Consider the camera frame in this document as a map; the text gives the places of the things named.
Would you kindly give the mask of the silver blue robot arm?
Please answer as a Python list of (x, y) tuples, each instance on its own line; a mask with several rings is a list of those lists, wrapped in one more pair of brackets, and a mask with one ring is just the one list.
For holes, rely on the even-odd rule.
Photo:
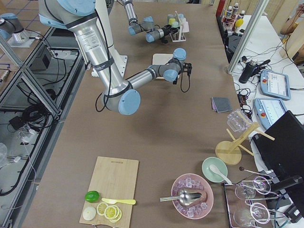
[(146, 32), (145, 38), (147, 42), (151, 43), (160, 39), (162, 43), (166, 44), (168, 41), (165, 37), (169, 34), (177, 33), (180, 28), (179, 25), (174, 26), (167, 24), (162, 28), (156, 29), (156, 24), (152, 16), (145, 17), (142, 22), (139, 22), (133, 8), (133, 1), (123, 0), (122, 4), (128, 18), (128, 31), (131, 36)]
[(166, 64), (151, 65), (124, 79), (122, 69), (126, 63), (114, 48), (104, 0), (40, 0), (38, 8), (42, 24), (74, 33), (83, 56), (105, 86), (97, 100), (108, 110), (134, 114), (141, 102), (137, 88), (158, 77), (175, 84), (184, 72), (191, 74), (192, 66), (185, 62), (186, 51), (177, 48)]

